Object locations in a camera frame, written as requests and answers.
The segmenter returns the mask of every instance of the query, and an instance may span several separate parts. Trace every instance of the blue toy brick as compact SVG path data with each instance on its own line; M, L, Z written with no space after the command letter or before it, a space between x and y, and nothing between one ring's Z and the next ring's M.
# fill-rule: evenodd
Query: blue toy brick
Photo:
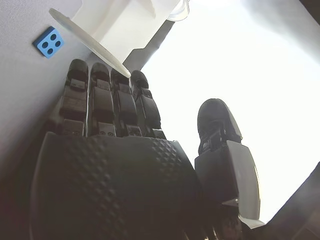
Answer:
M64 41L59 32L50 26L33 42L33 45L49 59L64 45Z

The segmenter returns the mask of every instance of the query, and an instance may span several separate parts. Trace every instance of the black dot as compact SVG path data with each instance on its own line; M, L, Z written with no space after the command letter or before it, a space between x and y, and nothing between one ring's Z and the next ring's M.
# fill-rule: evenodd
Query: black dot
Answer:
M50 39L53 41L53 40L55 40L57 38L57 35L55 35L55 34L52 34L51 35L51 37L50 37Z
M42 48L45 49L46 47L48 47L48 42L45 41L44 43L42 43Z

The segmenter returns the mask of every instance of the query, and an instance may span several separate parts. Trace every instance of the bright white light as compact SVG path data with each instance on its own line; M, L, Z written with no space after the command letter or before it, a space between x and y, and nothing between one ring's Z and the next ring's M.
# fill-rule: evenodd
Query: bright white light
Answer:
M261 221L319 162L319 65L255 24L240 1L190 1L189 17L175 23L142 71L165 135L180 142L192 163L199 107L209 98L229 106L256 163Z

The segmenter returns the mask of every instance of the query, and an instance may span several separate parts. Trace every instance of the blue dice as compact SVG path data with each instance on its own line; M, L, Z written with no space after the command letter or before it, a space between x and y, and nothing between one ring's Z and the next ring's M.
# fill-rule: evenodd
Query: blue dice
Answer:
M50 26L33 42L33 45L49 59L64 45L64 41L59 32Z

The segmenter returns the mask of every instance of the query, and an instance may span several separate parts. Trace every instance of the robotic hand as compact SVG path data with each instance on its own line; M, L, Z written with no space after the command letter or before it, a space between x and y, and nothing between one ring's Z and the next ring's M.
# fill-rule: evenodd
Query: robotic hand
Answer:
M129 80L101 63L90 80L88 72L72 61L48 120L31 188L32 239L242 239L238 215L259 218L258 179L226 104L209 99L199 110L194 170L166 140L142 72Z

